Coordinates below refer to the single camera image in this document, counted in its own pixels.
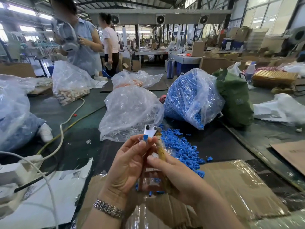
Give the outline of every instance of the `metal watch bracelet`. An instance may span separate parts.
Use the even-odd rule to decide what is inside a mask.
[[[116,208],[115,206],[111,206],[108,203],[97,199],[93,206],[100,210],[101,212],[104,212],[105,214],[116,218],[116,219],[121,219],[124,215],[124,211],[121,209]]]

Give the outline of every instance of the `hair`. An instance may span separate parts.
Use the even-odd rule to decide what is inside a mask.
[[[69,12],[71,12],[72,14],[76,15],[77,14],[77,8],[76,8],[76,4],[74,3],[73,0],[53,0],[56,1],[60,4],[62,4],[64,7],[66,7]]]
[[[100,13],[99,14],[99,17],[104,20],[107,25],[110,25],[110,22],[111,22],[111,14],[105,14],[105,13]]]

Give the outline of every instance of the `bag of orange parts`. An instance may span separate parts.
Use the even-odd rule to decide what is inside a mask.
[[[137,73],[128,73],[127,71],[121,71],[112,77],[113,89],[125,87],[129,85],[136,85],[143,88],[148,88],[161,80],[163,74],[149,75],[143,70],[139,70]]]

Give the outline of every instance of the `woman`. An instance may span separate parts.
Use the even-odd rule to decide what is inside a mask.
[[[82,229],[120,228],[122,215],[118,210],[124,211],[126,207],[128,193],[141,175],[143,157],[146,153],[156,152],[156,137],[139,142],[140,137],[143,134],[132,136],[116,153],[105,185]],[[182,162],[166,153],[166,161],[148,156],[147,164],[170,179],[178,189],[174,197],[194,208],[203,228],[243,229],[232,208],[219,193]],[[143,186],[143,189],[158,191],[148,186]]]
[[[119,63],[119,39],[114,29],[110,27],[111,15],[100,13],[98,17],[99,26],[103,29],[105,45],[105,62],[112,65],[112,69],[107,74],[113,77],[116,74],[116,67]]]
[[[49,1],[56,17],[73,27],[80,44],[80,48],[77,51],[67,52],[61,48],[60,53],[67,56],[70,63],[87,71],[90,76],[94,75],[96,71],[101,71],[102,63],[99,52],[102,52],[103,46],[94,25],[77,17],[77,8],[73,0]],[[66,34],[70,34],[68,24],[64,25],[64,31]],[[55,41],[62,45],[59,38],[58,35],[55,35]]]

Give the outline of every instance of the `dark pants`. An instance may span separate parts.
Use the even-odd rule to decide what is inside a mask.
[[[105,62],[108,62],[108,58],[109,58],[109,55],[105,54]],[[106,68],[107,74],[109,76],[111,76],[111,77],[113,77],[116,74],[116,67],[119,64],[119,58],[120,58],[120,54],[119,53],[112,54],[112,62],[113,62],[112,63],[112,69],[108,70]]]

